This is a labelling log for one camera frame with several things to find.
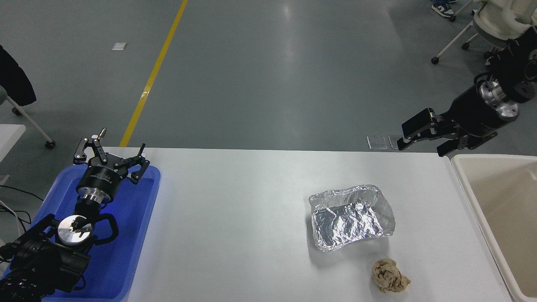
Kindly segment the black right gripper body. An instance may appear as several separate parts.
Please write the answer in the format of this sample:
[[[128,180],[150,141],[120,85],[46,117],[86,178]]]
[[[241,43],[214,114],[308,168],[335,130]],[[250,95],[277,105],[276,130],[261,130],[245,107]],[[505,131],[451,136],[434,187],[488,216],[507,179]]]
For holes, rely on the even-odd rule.
[[[494,111],[486,105],[475,86],[454,99],[447,115],[472,136],[485,137],[497,130]]]

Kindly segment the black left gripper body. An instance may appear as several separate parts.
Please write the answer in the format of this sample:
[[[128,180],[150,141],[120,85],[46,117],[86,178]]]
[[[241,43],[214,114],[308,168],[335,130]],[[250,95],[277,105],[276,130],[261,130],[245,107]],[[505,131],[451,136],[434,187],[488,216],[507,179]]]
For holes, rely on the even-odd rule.
[[[98,156],[89,160],[88,168],[77,185],[79,197],[95,195],[101,200],[113,200],[115,198],[121,182],[126,176],[126,170],[119,167],[119,164],[123,161],[121,157],[114,154],[109,154],[106,157],[107,161],[105,163],[101,163]]]

